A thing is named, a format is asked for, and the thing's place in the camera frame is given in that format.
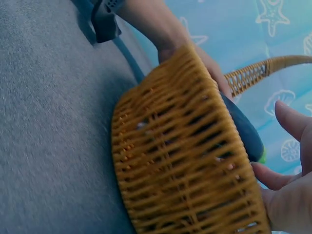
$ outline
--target woven rattan basket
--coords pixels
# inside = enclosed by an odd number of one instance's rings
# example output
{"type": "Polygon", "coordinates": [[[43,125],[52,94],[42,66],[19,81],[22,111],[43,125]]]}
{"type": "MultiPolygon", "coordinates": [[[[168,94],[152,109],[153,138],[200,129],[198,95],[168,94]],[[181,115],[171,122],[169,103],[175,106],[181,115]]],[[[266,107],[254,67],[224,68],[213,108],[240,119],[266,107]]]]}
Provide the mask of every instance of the woven rattan basket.
{"type": "MultiPolygon", "coordinates": [[[[235,96],[272,72],[305,62],[312,59],[273,58],[226,79],[235,96]]],[[[234,122],[191,45],[122,96],[113,116],[112,151],[138,234],[271,233],[234,122]]]]}

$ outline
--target green object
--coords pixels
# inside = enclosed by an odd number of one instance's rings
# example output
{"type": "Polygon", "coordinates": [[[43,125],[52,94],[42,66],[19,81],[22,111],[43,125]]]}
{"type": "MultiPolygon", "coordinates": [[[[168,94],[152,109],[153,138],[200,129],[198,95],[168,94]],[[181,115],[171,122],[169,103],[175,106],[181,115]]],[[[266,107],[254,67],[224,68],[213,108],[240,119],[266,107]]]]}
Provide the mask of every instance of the green object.
{"type": "Polygon", "coordinates": [[[260,163],[265,164],[267,162],[267,150],[264,148],[263,154],[259,160],[260,163]]]}

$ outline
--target starfish print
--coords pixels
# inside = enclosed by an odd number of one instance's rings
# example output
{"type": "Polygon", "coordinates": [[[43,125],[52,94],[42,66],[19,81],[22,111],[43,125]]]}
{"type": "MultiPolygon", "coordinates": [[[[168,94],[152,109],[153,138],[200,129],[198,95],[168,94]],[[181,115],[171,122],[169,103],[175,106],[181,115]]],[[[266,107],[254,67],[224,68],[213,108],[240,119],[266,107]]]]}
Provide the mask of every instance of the starfish print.
{"type": "Polygon", "coordinates": [[[204,43],[208,39],[208,36],[205,36],[205,35],[199,35],[199,36],[191,35],[190,34],[190,30],[189,30],[189,23],[187,22],[185,17],[180,17],[180,21],[182,22],[182,24],[186,28],[188,34],[190,35],[191,39],[194,41],[194,43],[196,45],[200,45],[200,44],[204,43]]]}
{"type": "Polygon", "coordinates": [[[312,55],[312,33],[303,39],[303,50],[305,55],[312,55]]]}
{"type": "Polygon", "coordinates": [[[311,116],[312,116],[312,104],[306,104],[306,105],[305,105],[305,108],[306,108],[308,111],[311,111],[311,116]]]}
{"type": "Polygon", "coordinates": [[[264,12],[257,17],[256,23],[268,22],[268,30],[270,37],[274,37],[276,33],[276,26],[279,23],[290,24],[290,20],[283,15],[282,7],[284,0],[260,0],[264,12]]]}

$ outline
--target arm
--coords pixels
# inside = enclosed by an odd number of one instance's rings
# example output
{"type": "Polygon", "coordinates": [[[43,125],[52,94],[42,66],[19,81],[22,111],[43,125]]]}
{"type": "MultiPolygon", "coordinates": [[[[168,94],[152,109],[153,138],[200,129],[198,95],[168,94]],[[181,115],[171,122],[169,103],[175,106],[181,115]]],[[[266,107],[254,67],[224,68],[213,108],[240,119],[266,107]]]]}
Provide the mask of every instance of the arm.
{"type": "Polygon", "coordinates": [[[162,0],[125,0],[117,14],[159,51],[176,49],[189,41],[188,32],[162,0]]]}
{"type": "MultiPolygon", "coordinates": [[[[192,42],[186,28],[162,0],[125,0],[117,14],[156,46],[159,62],[169,59],[177,48],[192,42]]],[[[195,49],[219,89],[233,100],[218,64],[198,46],[195,49]]]]}

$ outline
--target hand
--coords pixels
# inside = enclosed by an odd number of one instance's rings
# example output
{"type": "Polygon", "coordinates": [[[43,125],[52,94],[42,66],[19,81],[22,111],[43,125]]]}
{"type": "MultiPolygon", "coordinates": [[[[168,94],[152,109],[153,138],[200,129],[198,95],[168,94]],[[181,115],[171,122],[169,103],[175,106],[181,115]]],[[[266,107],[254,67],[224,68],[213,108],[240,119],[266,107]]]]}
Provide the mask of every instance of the hand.
{"type": "MultiPolygon", "coordinates": [[[[226,81],[223,73],[221,72],[221,69],[218,66],[218,64],[209,55],[207,55],[207,53],[203,51],[200,47],[195,45],[195,49],[197,51],[197,54],[199,55],[199,57],[205,64],[211,77],[217,82],[219,86],[219,90],[223,92],[223,94],[227,96],[230,100],[233,101],[229,84],[226,81]]],[[[174,52],[175,52],[175,48],[166,49],[166,50],[158,50],[159,63],[162,63],[163,61],[169,59],[174,52]]]]}
{"type": "Polygon", "coordinates": [[[282,102],[275,104],[280,125],[300,142],[302,172],[281,175],[268,167],[253,163],[257,179],[269,189],[262,189],[272,229],[291,234],[312,233],[312,118],[304,116],[282,102]]]}

